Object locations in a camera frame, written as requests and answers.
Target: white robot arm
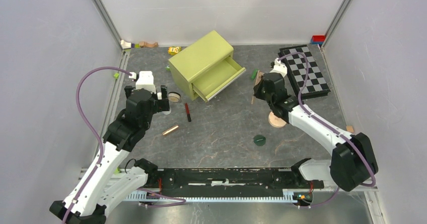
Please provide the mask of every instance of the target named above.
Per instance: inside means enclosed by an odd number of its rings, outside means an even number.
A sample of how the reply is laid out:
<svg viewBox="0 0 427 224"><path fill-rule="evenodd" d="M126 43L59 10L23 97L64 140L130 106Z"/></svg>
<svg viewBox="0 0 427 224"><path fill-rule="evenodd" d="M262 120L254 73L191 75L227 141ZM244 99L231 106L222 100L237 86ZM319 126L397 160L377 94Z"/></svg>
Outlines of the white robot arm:
<svg viewBox="0 0 427 224"><path fill-rule="evenodd" d="M318 143L332 156L331 160L312 159L299 162L299 172L305 180L334 181L341 189L351 191L370 177L361 158L348 142L354 143L369 164L372 172L378 171L369 138L363 133L353 135L326 121L296 97L288 95L284 86L287 68L277 58L271 63L273 70L262 76L254 87L254 96L265 100L273 114L295 126Z"/></svg>
<svg viewBox="0 0 427 224"><path fill-rule="evenodd" d="M64 201L55 201L50 211L66 223L104 223L106 217L128 194L146 184L148 170L156 168L151 162L142 159L120 181L104 190L114 170L129 155L136 143L150 128L155 113L170 113L166 86L156 92L153 73L140 71L129 78L136 81L135 88L125 87L126 108L123 109L107 129L104 138L104 154L101 163L97 157L85 175Z"/></svg>

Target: yellow toy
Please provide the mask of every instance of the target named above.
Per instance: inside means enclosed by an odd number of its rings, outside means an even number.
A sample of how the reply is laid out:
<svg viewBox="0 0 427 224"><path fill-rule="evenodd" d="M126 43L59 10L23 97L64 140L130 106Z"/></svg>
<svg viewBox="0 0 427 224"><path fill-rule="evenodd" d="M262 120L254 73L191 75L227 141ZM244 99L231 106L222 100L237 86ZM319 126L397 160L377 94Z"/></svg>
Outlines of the yellow toy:
<svg viewBox="0 0 427 224"><path fill-rule="evenodd" d="M169 47L168 49L168 54L170 55L175 55L177 53L179 53L181 51L181 46L177 46L177 47Z"/></svg>

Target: chessboard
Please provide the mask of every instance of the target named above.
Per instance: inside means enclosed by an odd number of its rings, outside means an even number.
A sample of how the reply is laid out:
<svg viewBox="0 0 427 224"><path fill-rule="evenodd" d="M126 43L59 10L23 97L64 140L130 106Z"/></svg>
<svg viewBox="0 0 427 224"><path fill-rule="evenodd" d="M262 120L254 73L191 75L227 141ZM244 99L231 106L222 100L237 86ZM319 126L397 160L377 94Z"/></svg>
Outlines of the chessboard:
<svg viewBox="0 0 427 224"><path fill-rule="evenodd" d="M323 77L322 72L320 72L320 68L314 60L313 55L311 54L307 45L282 48L280 49L279 57L293 52L304 53L310 65L307 84L303 89L301 98L308 99L328 95L331 90L329 89L325 78ZM288 56L287 58L283 59L282 62L288 68L287 75L295 95L297 96L298 92L304 84L304 78L306 76L306 64L304 62L304 58L301 55L296 54Z"/></svg>

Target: green block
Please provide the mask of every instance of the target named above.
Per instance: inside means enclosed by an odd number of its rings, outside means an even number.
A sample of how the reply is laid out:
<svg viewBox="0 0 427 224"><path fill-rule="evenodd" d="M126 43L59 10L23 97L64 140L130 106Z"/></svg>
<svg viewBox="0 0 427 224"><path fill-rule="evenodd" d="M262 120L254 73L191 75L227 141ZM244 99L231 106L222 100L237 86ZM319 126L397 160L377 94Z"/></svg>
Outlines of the green block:
<svg viewBox="0 0 427 224"><path fill-rule="evenodd" d="M255 79L256 74L257 74L257 73L258 73L258 69L255 69L255 70L252 72L251 80L254 80L254 79Z"/></svg>

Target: yellow-green drawer cabinet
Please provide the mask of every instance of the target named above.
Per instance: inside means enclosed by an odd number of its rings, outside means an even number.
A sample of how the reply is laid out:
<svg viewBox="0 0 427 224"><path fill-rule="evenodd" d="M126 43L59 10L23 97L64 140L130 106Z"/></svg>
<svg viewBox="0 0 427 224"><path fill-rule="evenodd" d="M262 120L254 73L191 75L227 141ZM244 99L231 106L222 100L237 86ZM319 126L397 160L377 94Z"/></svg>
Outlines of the yellow-green drawer cabinet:
<svg viewBox="0 0 427 224"><path fill-rule="evenodd" d="M175 84L192 100L207 102L245 72L233 47L212 31L169 59Z"/></svg>

